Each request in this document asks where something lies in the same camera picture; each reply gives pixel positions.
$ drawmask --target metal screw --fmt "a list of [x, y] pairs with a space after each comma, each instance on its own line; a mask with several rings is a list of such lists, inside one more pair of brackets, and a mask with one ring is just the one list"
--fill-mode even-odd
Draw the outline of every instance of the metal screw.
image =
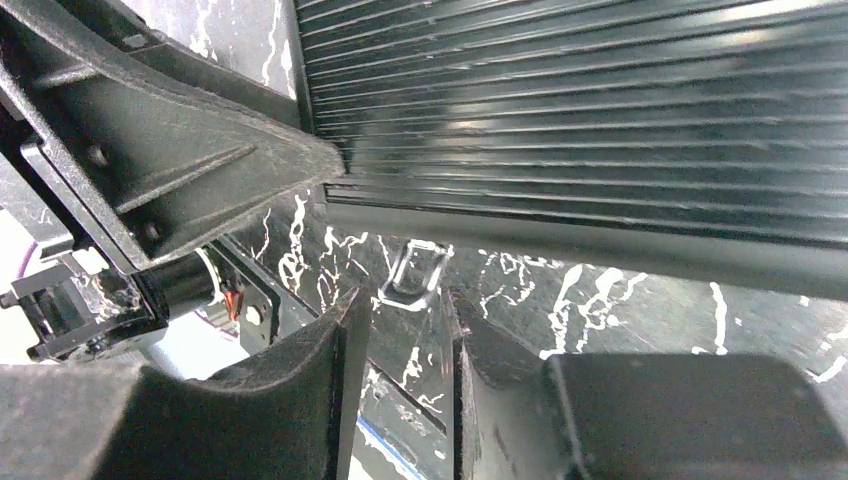
[[257, 310], [256, 307], [251, 305], [247, 307], [247, 312], [245, 312], [244, 314], [244, 319], [258, 327], [259, 324], [262, 323], [262, 314], [259, 313], [259, 310]]
[[159, 229], [156, 228], [156, 225], [151, 222], [144, 226], [144, 235], [153, 241], [159, 240], [162, 238], [162, 235], [159, 233]]
[[109, 160], [106, 158], [106, 155], [103, 153], [103, 150], [99, 145], [92, 145], [88, 147], [88, 158], [94, 162], [98, 167], [108, 167]]

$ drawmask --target blue stripe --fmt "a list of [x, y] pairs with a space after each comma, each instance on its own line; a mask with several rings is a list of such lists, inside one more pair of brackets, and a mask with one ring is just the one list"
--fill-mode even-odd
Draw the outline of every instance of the blue stripe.
[[409, 471], [409, 473], [411, 473], [411, 474], [412, 474], [415, 478], [418, 478], [418, 479], [420, 479], [420, 480], [426, 480], [424, 477], [422, 477], [422, 476], [421, 476], [421, 474], [420, 474], [420, 473], [418, 473], [418, 470], [416, 470], [416, 469], [415, 469], [415, 467], [413, 467], [413, 466], [412, 466], [409, 462], [407, 462], [407, 461], [406, 461], [406, 459], [405, 459], [405, 458], [403, 458], [403, 456], [402, 456], [402, 455], [401, 455], [401, 454], [400, 454], [397, 450], [395, 450], [395, 447], [393, 447], [393, 446], [389, 445], [389, 444], [388, 444], [388, 442], [386, 442], [386, 440], [384, 440], [384, 439], [383, 439], [383, 437], [382, 437], [382, 436], [380, 436], [380, 434], [379, 434], [379, 433], [377, 433], [376, 431], [374, 431], [374, 429], [373, 429], [373, 428], [371, 428], [371, 425], [368, 425], [368, 422], [366, 422], [364, 418], [362, 418], [362, 417], [357, 417], [357, 418], [356, 418], [356, 423], [357, 423], [359, 426], [361, 426], [362, 428], [364, 428], [365, 430], [367, 430], [367, 431], [368, 431], [368, 433], [369, 433], [369, 434], [371, 434], [374, 438], [376, 438], [376, 439], [377, 439], [377, 441], [378, 441], [378, 442], [380, 442], [380, 445], [382, 445], [383, 447], [385, 447], [385, 449], [386, 449], [386, 450], [387, 450], [387, 451], [388, 451], [388, 452], [389, 452], [389, 453], [390, 453], [393, 457], [395, 457], [395, 458], [397, 459], [397, 461], [398, 461], [398, 462], [400, 462], [400, 463], [401, 463], [401, 465], [403, 465], [403, 466], [404, 466], [404, 468], [406, 468], [406, 469]]

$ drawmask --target black marble surface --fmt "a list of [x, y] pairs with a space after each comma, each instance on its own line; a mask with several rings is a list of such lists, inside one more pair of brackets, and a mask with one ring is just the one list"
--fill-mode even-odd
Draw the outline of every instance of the black marble surface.
[[[293, 96], [283, 1], [125, 0], [150, 26], [195, 52]], [[353, 285], [379, 287], [402, 243], [328, 226], [311, 193], [302, 191], [271, 208], [236, 238], [284, 285], [323, 311]], [[776, 355], [807, 372], [848, 433], [848, 308], [843, 303], [476, 248], [456, 248], [442, 285], [464, 288], [489, 321], [542, 356]], [[447, 451], [444, 435], [432, 422], [416, 428], [428, 414], [443, 419], [446, 407], [429, 313], [412, 314], [377, 299], [373, 306], [369, 357], [377, 370], [369, 370], [362, 415], [388, 432], [387, 440], [424, 477], [448, 478], [440, 468], [440, 453]], [[376, 386], [387, 381], [403, 387], [408, 398], [375, 396]], [[414, 411], [409, 399], [428, 414]], [[409, 428], [402, 431], [398, 419]]]

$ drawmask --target black corrugated surface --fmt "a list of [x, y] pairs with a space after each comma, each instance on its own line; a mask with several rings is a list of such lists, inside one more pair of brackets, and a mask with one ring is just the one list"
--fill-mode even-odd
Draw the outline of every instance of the black corrugated surface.
[[848, 4], [297, 4], [329, 203], [848, 240]]

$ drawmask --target textured black plastic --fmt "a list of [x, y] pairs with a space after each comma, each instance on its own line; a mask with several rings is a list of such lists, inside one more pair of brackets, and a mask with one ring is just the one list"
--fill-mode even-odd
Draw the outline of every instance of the textured black plastic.
[[841, 248], [846, 14], [301, 1], [316, 132], [349, 173], [328, 204]]
[[123, 272], [190, 253], [342, 172], [297, 104], [103, 0], [0, 0], [0, 89], [24, 158]]

